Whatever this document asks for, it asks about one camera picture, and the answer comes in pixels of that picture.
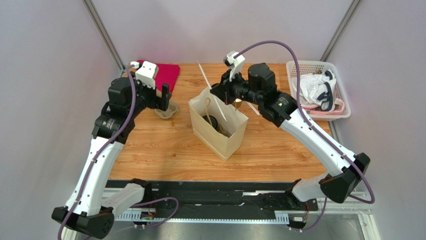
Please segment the brown paper bag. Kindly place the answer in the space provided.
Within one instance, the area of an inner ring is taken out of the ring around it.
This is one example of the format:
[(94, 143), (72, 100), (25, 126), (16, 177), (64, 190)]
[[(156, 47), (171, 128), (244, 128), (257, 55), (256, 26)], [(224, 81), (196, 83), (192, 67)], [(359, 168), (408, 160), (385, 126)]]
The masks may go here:
[[(241, 146), (249, 118), (226, 105), (206, 87), (188, 102), (193, 133), (224, 162)], [(218, 121), (216, 131), (203, 116), (213, 116)]]

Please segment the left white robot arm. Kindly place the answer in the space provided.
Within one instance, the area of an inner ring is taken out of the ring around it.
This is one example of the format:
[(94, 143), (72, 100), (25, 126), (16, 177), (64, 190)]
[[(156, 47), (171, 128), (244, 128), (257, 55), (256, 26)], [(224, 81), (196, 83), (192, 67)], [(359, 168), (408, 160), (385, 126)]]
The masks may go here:
[(107, 94), (108, 101), (94, 122), (89, 154), (77, 185), (65, 205), (56, 207), (51, 215), (60, 224), (60, 240), (65, 230), (103, 239), (128, 208), (154, 202), (152, 184), (138, 178), (106, 199), (103, 193), (112, 167), (135, 127), (135, 118), (147, 108), (166, 110), (172, 96), (170, 87), (166, 83), (160, 89), (149, 87), (128, 76), (114, 79)]

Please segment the black cup lid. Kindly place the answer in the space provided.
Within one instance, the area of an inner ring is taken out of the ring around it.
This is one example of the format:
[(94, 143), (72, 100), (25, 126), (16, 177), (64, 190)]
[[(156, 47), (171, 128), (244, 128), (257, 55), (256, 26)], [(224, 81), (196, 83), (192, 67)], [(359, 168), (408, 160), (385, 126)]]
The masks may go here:
[(214, 116), (204, 115), (202, 117), (208, 124), (210, 124), (216, 131), (219, 130), (219, 123)]

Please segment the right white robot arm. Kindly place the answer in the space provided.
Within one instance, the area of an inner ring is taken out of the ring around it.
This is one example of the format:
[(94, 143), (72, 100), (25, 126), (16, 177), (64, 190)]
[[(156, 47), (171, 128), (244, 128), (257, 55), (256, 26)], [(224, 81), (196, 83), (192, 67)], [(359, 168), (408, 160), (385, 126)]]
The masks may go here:
[(210, 93), (226, 105), (237, 99), (257, 105), (263, 118), (295, 137), (320, 160), (326, 173), (294, 181), (286, 190), (291, 200), (306, 202), (326, 197), (343, 203), (361, 182), (370, 158), (340, 145), (305, 111), (299, 110), (295, 98), (278, 90), (275, 73), (266, 63), (253, 64), (247, 72), (248, 79), (244, 79), (241, 73), (232, 76), (232, 71), (227, 70), (220, 82), (212, 85)]

